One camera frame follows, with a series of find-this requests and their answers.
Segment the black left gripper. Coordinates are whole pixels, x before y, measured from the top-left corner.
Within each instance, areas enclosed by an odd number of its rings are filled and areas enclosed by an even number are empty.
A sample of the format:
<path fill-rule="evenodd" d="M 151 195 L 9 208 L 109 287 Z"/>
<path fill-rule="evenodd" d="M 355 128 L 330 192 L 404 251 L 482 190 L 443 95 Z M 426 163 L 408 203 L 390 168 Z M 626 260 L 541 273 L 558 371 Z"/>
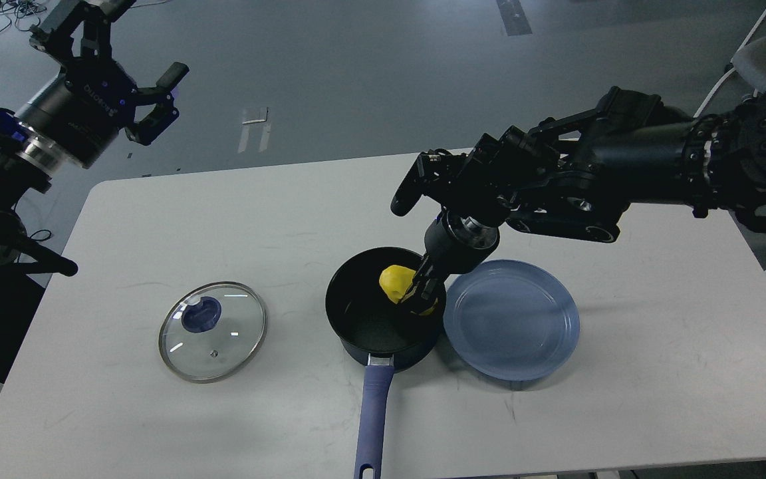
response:
<path fill-rule="evenodd" d="M 61 70 L 16 113 L 19 121 L 59 145 L 74 164 L 94 166 L 125 128 L 132 142 L 151 145 L 179 118 L 173 90 L 190 68 L 173 63 L 155 86 L 136 82 L 112 58 L 110 28 L 134 1 L 61 1 L 29 44 Z M 134 109 L 151 106 L 140 120 Z"/>

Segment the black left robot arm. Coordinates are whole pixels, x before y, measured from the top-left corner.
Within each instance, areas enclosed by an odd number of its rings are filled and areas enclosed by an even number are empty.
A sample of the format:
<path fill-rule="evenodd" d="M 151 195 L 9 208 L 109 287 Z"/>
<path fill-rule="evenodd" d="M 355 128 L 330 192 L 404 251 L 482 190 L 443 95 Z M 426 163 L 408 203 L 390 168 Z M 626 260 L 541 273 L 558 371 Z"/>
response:
<path fill-rule="evenodd" d="M 113 140 L 149 146 L 179 118 L 174 89 L 189 73 L 173 63 L 140 87 L 112 56 L 110 30 L 133 1 L 61 1 L 30 29 L 30 45 L 60 66 L 19 111 L 0 107 L 0 311 L 22 312 L 31 275 L 72 277 L 77 264 L 28 234 L 16 212 L 30 191 L 46 193 L 61 166 L 88 169 Z"/>

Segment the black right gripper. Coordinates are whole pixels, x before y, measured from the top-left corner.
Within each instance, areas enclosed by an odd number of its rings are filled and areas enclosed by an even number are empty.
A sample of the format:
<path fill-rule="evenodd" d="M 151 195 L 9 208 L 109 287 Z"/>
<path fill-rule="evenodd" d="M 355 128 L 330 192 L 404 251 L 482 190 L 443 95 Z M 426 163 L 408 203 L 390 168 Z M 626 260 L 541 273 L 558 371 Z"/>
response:
<path fill-rule="evenodd" d="M 499 246 L 501 231 L 470 216 L 440 212 L 424 236 L 426 249 L 416 269 L 400 267 L 399 305 L 416 305 L 416 313 L 432 313 L 449 275 L 464 275 L 483 263 Z"/>

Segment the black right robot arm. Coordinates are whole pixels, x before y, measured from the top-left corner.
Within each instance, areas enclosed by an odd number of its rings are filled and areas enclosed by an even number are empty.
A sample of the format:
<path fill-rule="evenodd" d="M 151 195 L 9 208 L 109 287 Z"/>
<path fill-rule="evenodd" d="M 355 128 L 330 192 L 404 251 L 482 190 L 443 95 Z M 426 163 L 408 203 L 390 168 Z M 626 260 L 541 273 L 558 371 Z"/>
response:
<path fill-rule="evenodd" d="M 659 95 L 614 86 L 590 110 L 527 132 L 484 134 L 468 154 L 417 155 L 391 210 L 404 216 L 426 196 L 441 212 L 416 272 L 385 272 L 381 288 L 404 309 L 428 313 L 449 276 L 471 272 L 498 248 L 501 225 L 612 243 L 635 203 L 685 204 L 696 218 L 730 210 L 766 234 L 766 37 L 732 63 L 758 95 L 729 112 L 689 116 Z"/>

